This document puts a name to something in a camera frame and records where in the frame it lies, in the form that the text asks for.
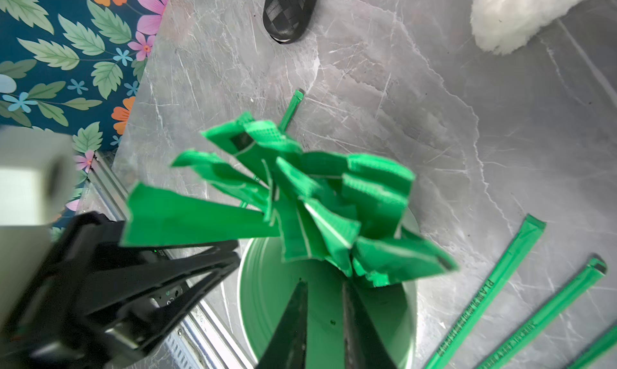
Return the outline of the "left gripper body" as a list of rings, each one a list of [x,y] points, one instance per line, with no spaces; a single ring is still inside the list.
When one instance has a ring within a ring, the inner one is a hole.
[[[3,368],[127,367],[144,359],[80,304],[82,294],[111,300],[112,290],[88,276],[127,266],[118,248],[124,227],[94,212],[71,220],[1,328]]]

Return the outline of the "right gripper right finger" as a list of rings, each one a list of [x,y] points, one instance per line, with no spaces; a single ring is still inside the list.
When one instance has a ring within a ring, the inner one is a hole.
[[[349,282],[342,286],[345,368],[396,368],[364,306]]]

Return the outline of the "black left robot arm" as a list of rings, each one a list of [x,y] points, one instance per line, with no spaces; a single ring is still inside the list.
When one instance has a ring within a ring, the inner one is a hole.
[[[49,231],[76,181],[70,138],[1,130],[1,365],[128,366],[239,267],[237,242],[171,259],[124,248],[122,221],[87,212]]]

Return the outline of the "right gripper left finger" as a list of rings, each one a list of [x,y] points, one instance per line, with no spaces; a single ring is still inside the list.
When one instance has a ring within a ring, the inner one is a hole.
[[[299,282],[257,368],[305,369],[308,296],[308,284]]]

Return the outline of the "green straw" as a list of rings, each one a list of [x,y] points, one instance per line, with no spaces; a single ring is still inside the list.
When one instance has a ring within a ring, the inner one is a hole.
[[[616,323],[614,323],[610,328],[605,330],[599,338],[588,345],[579,356],[569,363],[566,369],[585,369],[605,356],[605,354],[616,345],[616,330],[617,326]]]
[[[456,352],[463,345],[463,342],[481,320],[485,311],[497,295],[501,293],[505,284],[516,272],[531,249],[541,239],[545,230],[546,222],[532,215],[525,217],[517,235],[512,239],[508,248],[479,287],[470,303],[464,308],[456,322],[452,324],[450,331],[435,349],[434,354],[426,362],[424,368],[442,369],[450,363]]]
[[[591,257],[586,265],[569,282],[532,314],[499,347],[478,366],[480,369],[503,368],[520,351],[527,347],[554,320],[571,306],[581,295],[593,287],[608,271],[607,264],[599,256]]]
[[[290,163],[296,162],[302,152],[301,145],[286,134],[295,113],[304,99],[304,91],[297,89],[283,118],[278,124],[269,120],[248,121],[241,116],[244,132],[238,139],[242,150],[235,154],[239,160],[253,174],[257,184],[262,182],[270,193],[276,193],[274,176],[279,173],[276,160],[283,158]]]

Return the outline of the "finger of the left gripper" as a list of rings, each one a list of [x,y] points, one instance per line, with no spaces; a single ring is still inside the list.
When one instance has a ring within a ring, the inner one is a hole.
[[[185,282],[193,277],[220,282],[238,267],[236,240],[203,247],[120,247],[118,256],[137,258],[115,270],[116,282]]]
[[[152,350],[239,267],[237,253],[106,253],[96,259],[96,340]]]

